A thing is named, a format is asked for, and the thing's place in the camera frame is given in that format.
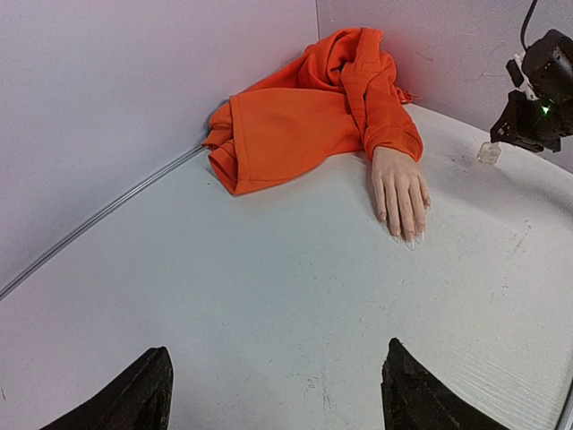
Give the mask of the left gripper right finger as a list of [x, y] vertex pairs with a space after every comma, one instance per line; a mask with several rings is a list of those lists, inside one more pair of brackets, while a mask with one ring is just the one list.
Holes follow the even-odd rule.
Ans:
[[387, 429], [493, 429], [500, 424], [459, 398], [420, 364], [396, 338], [381, 369]]

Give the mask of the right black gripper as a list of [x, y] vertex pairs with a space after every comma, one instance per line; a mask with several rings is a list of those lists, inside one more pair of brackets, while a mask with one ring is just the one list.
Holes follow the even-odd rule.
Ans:
[[511, 91], [490, 129], [490, 142], [533, 153], [559, 152], [561, 138], [572, 135], [572, 39], [548, 30], [526, 51], [523, 72], [537, 99]]

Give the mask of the clear nail polish bottle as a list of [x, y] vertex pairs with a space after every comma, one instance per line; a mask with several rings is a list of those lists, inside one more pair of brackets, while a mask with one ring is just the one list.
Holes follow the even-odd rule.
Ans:
[[497, 163], [500, 155], [501, 146], [497, 142], [484, 142], [476, 157], [481, 163], [493, 166]]

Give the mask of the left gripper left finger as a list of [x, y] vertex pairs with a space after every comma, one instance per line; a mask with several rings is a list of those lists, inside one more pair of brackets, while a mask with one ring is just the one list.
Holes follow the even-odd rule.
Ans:
[[167, 429], [173, 381], [167, 348], [149, 348], [95, 396], [44, 429]]

